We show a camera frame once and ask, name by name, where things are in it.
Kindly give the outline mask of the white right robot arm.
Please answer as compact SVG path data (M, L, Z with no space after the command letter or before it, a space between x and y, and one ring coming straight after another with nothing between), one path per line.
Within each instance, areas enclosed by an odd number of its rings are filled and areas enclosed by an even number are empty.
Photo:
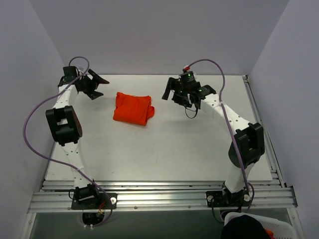
M221 199L231 206L239 200L239 192L249 188L248 175L265 153L265 143L261 124L244 119L225 103L224 88L223 84L220 91L216 91L210 85L202 85L192 73L187 73L168 79L162 99L171 99L195 114L205 112L229 133L228 158L232 168L224 181Z

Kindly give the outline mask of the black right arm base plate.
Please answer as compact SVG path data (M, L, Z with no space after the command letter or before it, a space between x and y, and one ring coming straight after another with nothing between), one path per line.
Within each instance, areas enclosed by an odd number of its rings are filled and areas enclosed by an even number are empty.
M224 207L247 207L251 202L251 197L247 190L231 193L228 189L217 191L206 191L207 206L211 208Z

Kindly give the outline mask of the orange t shirt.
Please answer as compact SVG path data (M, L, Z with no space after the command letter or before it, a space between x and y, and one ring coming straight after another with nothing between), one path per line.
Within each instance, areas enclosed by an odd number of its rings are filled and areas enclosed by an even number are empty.
M151 96L132 96L117 92L113 120L146 126L154 115Z

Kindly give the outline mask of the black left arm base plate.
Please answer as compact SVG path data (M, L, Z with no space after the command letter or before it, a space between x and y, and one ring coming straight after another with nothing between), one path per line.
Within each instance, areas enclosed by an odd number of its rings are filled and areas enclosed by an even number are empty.
M71 204L72 210L102 210L102 209L115 209L117 207L116 193L109 193L110 199L100 192L99 197L89 196L80 201L73 199Z

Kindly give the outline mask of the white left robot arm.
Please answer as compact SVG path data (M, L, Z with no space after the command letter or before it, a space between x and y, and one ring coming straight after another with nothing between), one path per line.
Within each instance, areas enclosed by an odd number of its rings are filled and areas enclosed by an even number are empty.
M80 92L91 100L103 96L96 89L100 84L109 84L92 69L81 76L77 67L63 68L64 76L58 84L59 96L52 109L45 116L55 142L62 148L71 165L74 178L73 201L94 209L100 205L101 197L98 188L89 178L89 171L81 152L80 138L83 136L82 126L73 108L73 103Z

